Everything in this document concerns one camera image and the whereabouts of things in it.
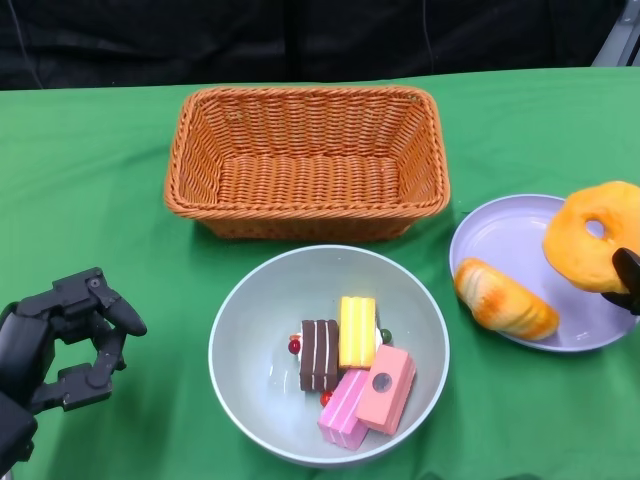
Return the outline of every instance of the orange wicker basket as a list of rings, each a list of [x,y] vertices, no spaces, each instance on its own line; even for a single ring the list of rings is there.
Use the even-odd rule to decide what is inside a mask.
[[[225,238],[391,239],[449,198],[436,104],[409,87],[201,90],[165,185],[172,212]]]

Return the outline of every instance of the gray bowl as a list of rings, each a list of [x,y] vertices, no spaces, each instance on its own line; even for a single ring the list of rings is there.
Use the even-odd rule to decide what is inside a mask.
[[[316,424],[320,395],[300,391],[287,349],[304,319],[337,317],[341,296],[374,297],[380,328],[407,350],[417,373],[398,431],[370,431],[357,451],[326,443]],[[273,454],[328,468],[388,452],[427,418],[449,368],[449,338],[427,289],[395,262],[353,247],[323,245],[277,256],[248,274],[226,298],[211,330],[209,371],[229,418]]]

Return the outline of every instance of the toy cake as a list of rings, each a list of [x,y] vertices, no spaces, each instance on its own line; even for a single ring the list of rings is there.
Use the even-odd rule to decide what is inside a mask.
[[[338,313],[339,322],[302,321],[289,352],[298,357],[300,389],[322,393],[323,438],[357,450],[370,429],[397,431],[416,367],[407,352],[388,345],[391,332],[378,329],[375,299],[342,297]]]
[[[344,374],[338,388],[318,419],[322,436],[329,443],[356,450],[369,428],[356,418],[356,407],[369,372],[352,369]]]
[[[369,368],[382,343],[373,298],[340,300],[340,368]]]
[[[335,320],[304,320],[292,336],[289,351],[300,361],[300,389],[331,391],[338,385],[338,324]]]
[[[356,409],[358,419],[373,430],[396,433],[415,373],[416,365],[407,352],[382,345]]]

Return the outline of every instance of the bread roll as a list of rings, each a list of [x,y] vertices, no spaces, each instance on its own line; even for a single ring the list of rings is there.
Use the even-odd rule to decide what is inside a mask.
[[[489,330],[525,340],[541,340],[558,328],[556,311],[502,272],[477,258],[456,270],[455,289],[473,318]]]

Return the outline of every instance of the black fabric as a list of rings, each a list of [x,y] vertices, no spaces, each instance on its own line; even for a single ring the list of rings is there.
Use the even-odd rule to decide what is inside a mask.
[[[42,83],[63,88],[356,81],[586,66],[624,0],[13,4]],[[0,0],[0,89],[35,87],[7,0]]]

